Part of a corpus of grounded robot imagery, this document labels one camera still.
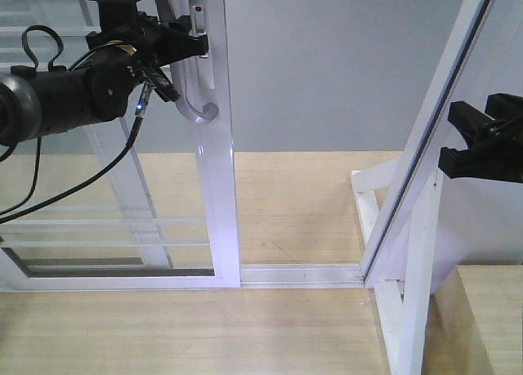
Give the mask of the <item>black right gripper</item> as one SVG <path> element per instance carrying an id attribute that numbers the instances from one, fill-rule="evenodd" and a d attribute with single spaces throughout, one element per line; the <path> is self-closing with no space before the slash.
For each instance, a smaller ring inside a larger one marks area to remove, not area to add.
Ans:
<path id="1" fill-rule="evenodd" d="M 465 101 L 449 107 L 448 121 L 467 144 L 465 150 L 440 149 L 438 168 L 449 178 L 522 182 L 522 98 L 488 96 L 485 112 Z"/>

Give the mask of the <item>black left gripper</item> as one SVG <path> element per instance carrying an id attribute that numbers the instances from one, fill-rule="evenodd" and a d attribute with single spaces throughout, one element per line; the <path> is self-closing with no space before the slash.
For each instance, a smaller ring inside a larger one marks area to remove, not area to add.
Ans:
<path id="1" fill-rule="evenodd" d="M 188 15 L 161 25 L 143 11 L 100 11 L 99 20 L 101 31 L 86 36 L 90 81 L 166 81 L 163 66 L 208 54 L 206 29 L 196 29 Z M 172 37 L 164 26 L 192 36 Z"/>

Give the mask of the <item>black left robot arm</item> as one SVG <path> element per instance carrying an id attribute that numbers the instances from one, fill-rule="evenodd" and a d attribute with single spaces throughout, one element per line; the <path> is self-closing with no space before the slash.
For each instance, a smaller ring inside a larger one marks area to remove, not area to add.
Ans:
<path id="1" fill-rule="evenodd" d="M 185 16 L 163 24 L 138 10 L 141 0 L 88 1 L 98 5 L 101 31 L 86 36 L 88 53 L 70 67 L 50 61 L 47 70 L 38 70 L 28 34 L 22 34 L 33 63 L 14 65 L 1 77 L 2 145 L 121 118 L 128 97 L 145 82 L 163 100 L 176 101 L 180 96 L 162 67 L 208 53 L 207 37 L 190 35 Z"/>

